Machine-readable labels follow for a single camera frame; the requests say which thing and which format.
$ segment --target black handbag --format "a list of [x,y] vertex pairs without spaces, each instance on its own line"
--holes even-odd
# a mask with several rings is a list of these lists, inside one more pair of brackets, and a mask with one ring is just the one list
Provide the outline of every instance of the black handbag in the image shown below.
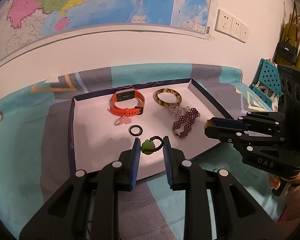
[[277,55],[284,58],[286,61],[290,62],[293,65],[295,65],[297,62],[298,49],[296,48],[296,45],[297,45],[298,32],[296,32],[296,42],[295,43],[293,42],[292,39],[288,39],[288,40],[286,40],[286,39],[289,36],[289,32],[290,32],[291,25],[293,22],[294,12],[296,12],[296,15],[297,15],[296,2],[294,2],[294,5],[293,5],[293,13],[292,13],[291,23],[290,23],[290,27],[289,27],[289,30],[287,33],[287,37],[285,38],[284,41],[281,41],[279,43],[279,46],[277,49]]

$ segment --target bed sheet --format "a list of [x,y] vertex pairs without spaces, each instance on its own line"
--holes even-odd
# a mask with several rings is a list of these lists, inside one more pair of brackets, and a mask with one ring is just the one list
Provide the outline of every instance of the bed sheet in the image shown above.
[[[8,230],[18,239],[23,226],[70,176],[67,131],[73,96],[182,78],[195,79],[234,119],[247,111],[271,110],[241,82],[241,70],[198,64],[99,68],[60,76],[57,83],[39,82],[0,99],[0,219]],[[271,195],[267,174],[242,164],[231,145],[197,162],[207,170],[229,169],[274,220],[279,218],[285,200]],[[165,176],[119,194],[125,239],[181,239],[183,219],[184,193],[170,191]]]

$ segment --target tortoiseshell bangle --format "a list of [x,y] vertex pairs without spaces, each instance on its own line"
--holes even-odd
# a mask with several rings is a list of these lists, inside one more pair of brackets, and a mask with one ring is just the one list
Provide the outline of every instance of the tortoiseshell bangle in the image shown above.
[[[160,93],[170,93],[170,94],[173,94],[176,96],[176,98],[178,98],[178,102],[176,103],[167,103],[167,102],[164,102],[162,101],[159,97],[158,97],[158,94]],[[182,97],[181,95],[173,90],[173,89],[170,89],[170,88],[162,88],[162,89],[159,89],[158,91],[154,92],[154,101],[156,101],[160,106],[164,106],[164,107],[175,107],[175,106],[179,106],[181,104],[181,101],[182,101]]]

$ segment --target world map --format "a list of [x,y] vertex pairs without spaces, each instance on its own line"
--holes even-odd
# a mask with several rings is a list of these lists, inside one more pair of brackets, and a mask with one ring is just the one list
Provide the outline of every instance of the world map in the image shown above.
[[211,0],[2,0],[0,60],[61,31],[113,23],[155,24],[205,33]]

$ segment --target beaded bracelet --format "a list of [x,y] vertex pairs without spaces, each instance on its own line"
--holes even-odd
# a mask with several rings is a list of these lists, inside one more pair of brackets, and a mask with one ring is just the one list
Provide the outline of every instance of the beaded bracelet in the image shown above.
[[[180,116],[178,121],[173,123],[173,133],[179,138],[186,137],[188,133],[192,130],[191,126],[194,124],[195,119],[199,116],[199,112],[195,108],[191,108],[189,112],[186,112],[185,115]],[[184,130],[178,134],[177,129],[181,127],[182,123],[188,123],[184,126]]]

